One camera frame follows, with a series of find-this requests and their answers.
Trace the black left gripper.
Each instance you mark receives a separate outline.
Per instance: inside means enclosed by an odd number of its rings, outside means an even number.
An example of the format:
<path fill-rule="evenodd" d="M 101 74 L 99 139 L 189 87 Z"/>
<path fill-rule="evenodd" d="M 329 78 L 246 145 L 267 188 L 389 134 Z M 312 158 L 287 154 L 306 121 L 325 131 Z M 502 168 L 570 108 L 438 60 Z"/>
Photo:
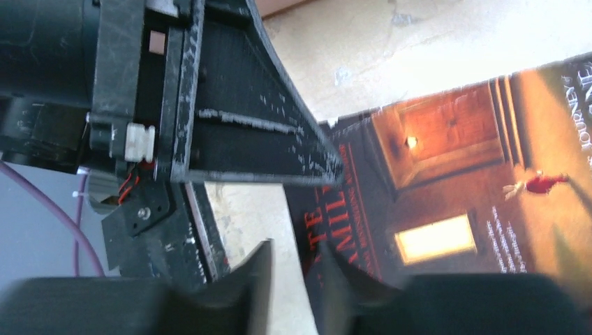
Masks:
<path fill-rule="evenodd" d="M 189 168 L 204 3 L 170 34 L 161 128 L 135 123 L 144 1 L 2 1 L 1 100 L 59 109 L 35 138 L 1 137 L 7 162 L 74 173 L 95 151 L 117 164 L 153 161 L 156 177 L 201 181 Z"/>

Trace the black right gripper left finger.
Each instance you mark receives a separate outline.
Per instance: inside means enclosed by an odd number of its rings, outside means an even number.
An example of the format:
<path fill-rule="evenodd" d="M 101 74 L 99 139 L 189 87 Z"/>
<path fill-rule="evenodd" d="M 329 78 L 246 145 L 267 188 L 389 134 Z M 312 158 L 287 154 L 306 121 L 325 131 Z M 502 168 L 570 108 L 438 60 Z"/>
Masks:
<path fill-rule="evenodd" d="M 271 281 L 271 240 L 195 292 L 155 278 L 30 278 L 2 294 L 1 333 L 265 334 Z"/>

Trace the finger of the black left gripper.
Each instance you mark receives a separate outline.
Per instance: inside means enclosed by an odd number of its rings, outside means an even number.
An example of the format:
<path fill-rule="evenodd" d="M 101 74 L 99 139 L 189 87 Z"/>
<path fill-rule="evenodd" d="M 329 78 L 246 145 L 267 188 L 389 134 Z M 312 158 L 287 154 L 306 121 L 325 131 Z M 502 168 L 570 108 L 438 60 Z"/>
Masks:
<path fill-rule="evenodd" d="M 343 161 L 253 1 L 194 1 L 179 70 L 171 179 L 339 184 Z"/>

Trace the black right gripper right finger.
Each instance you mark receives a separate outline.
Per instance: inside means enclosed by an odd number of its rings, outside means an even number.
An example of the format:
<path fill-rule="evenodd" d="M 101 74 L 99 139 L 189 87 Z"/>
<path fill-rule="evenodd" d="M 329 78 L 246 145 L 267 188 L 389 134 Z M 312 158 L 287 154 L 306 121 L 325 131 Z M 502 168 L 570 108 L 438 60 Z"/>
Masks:
<path fill-rule="evenodd" d="M 420 274 L 388 286 L 320 245 L 324 334 L 590 334 L 569 296 L 538 274 Z"/>

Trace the dark brown book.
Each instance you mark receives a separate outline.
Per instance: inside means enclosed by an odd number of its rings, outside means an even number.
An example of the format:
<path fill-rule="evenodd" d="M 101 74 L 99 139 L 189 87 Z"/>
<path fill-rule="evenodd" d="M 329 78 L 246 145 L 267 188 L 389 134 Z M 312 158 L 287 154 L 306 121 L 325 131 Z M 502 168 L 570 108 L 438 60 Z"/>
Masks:
<path fill-rule="evenodd" d="M 538 274 L 591 326 L 591 55 L 323 124 L 337 186 L 285 189 L 316 329 L 320 245 L 395 288 Z"/>

